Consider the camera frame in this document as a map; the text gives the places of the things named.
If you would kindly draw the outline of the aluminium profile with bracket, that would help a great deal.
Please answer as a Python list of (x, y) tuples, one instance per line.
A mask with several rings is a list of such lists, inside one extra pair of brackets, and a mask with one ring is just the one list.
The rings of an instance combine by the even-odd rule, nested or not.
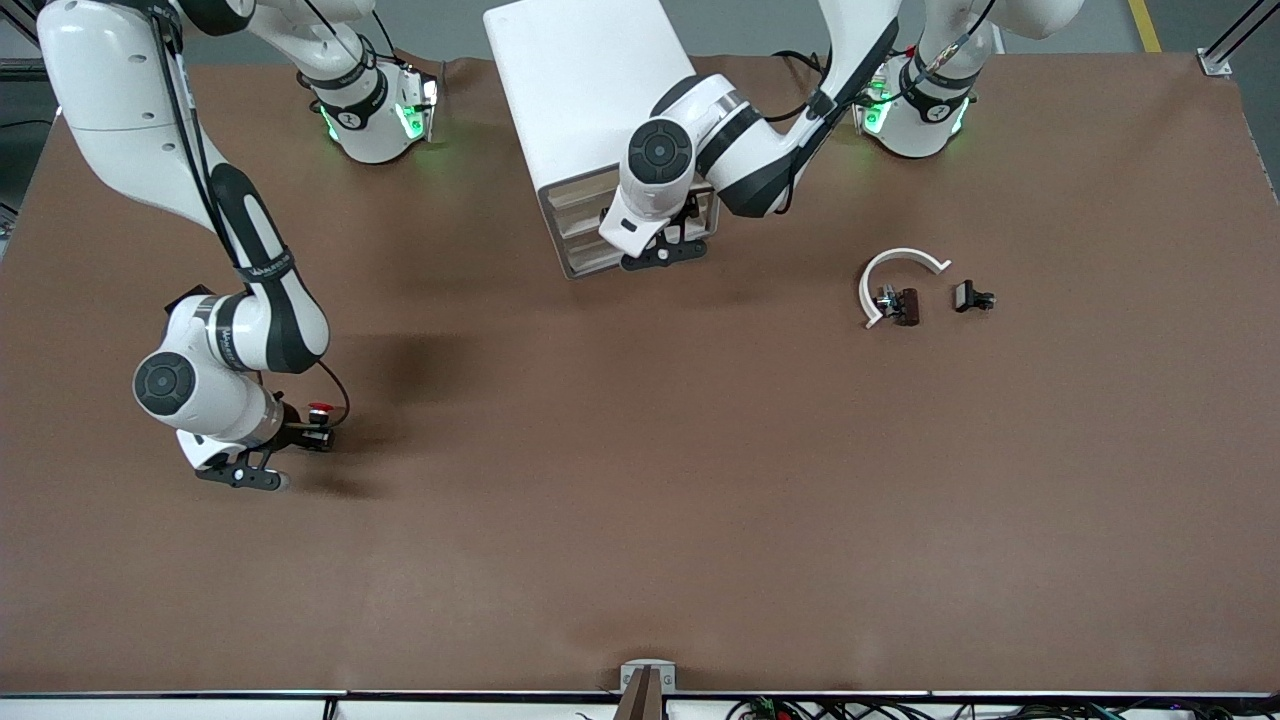
[(1203, 73), (1208, 77), (1231, 76), (1231, 58), (1277, 13), (1280, 13), (1280, 0), (1252, 0), (1251, 5), (1208, 47), (1197, 49), (1196, 54)]

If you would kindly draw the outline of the white semicircular pipe clamp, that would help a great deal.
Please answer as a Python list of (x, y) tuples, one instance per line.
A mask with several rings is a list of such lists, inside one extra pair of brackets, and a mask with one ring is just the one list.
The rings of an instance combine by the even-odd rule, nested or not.
[(864, 315), (867, 316), (867, 322), (864, 324), (867, 329), (873, 328), (879, 320), (886, 318), (884, 311), (881, 309), (881, 305), (876, 302), (876, 299), (870, 292), (870, 277), (879, 265), (896, 260), (909, 260), (916, 263), (929, 269), (936, 275), (946, 272), (952, 265), (951, 260), (940, 260), (923, 250), (910, 247), (888, 249), (873, 256), (864, 265), (858, 279), (858, 300)]

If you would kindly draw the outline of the aluminium profile frame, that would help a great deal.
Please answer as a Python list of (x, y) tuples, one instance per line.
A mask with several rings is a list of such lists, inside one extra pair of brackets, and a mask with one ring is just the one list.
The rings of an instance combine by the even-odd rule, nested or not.
[(49, 0), (0, 0), (0, 82), (47, 82), (38, 13)]

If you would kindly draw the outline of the grey metal bracket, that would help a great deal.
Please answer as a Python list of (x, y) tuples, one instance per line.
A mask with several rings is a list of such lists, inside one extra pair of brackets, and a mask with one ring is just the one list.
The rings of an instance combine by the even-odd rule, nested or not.
[(626, 692), (635, 679), (646, 678), (646, 687), (655, 687), (662, 694), (677, 691), (677, 666), (664, 659), (634, 659), (620, 667), (620, 691)]

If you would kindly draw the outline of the white drawer cabinet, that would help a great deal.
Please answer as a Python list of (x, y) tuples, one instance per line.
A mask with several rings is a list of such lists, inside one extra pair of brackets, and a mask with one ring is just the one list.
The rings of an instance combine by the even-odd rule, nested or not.
[[(659, 100), (699, 74), (660, 0), (515, 0), (483, 19), (561, 264), (543, 190), (620, 165), (630, 136)], [(703, 179), (692, 192), (714, 196), (716, 232), (718, 197)]]

